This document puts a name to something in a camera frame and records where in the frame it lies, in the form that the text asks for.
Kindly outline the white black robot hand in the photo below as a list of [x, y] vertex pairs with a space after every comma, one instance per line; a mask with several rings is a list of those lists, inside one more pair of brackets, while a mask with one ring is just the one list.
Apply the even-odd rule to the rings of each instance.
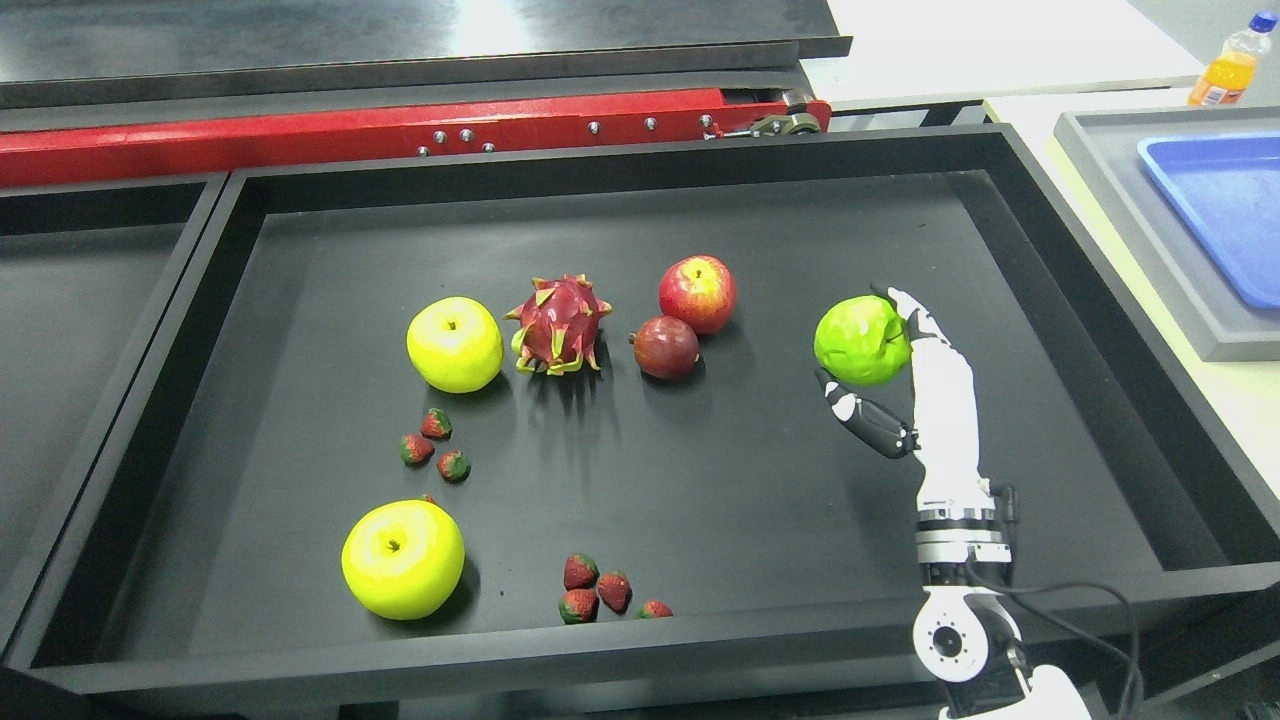
[[906, 323], [911, 359], [913, 415], [901, 419], [824, 368], [815, 375], [832, 414], [846, 430], [888, 459], [913, 456], [924, 477], [916, 510], [927, 518], [983, 518], [993, 512], [988, 480], [978, 465], [980, 442], [973, 373], [931, 311], [908, 292], [886, 286], [869, 292], [887, 299]]

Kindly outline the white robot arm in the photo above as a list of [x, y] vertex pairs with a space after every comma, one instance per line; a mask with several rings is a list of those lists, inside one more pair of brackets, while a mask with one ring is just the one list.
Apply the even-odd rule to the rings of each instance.
[[1005, 606], [1012, 579], [1018, 497], [986, 479], [916, 495], [916, 560], [925, 600], [911, 628], [923, 667], [945, 692], [940, 719], [1088, 719], [1068, 674], [1034, 666]]

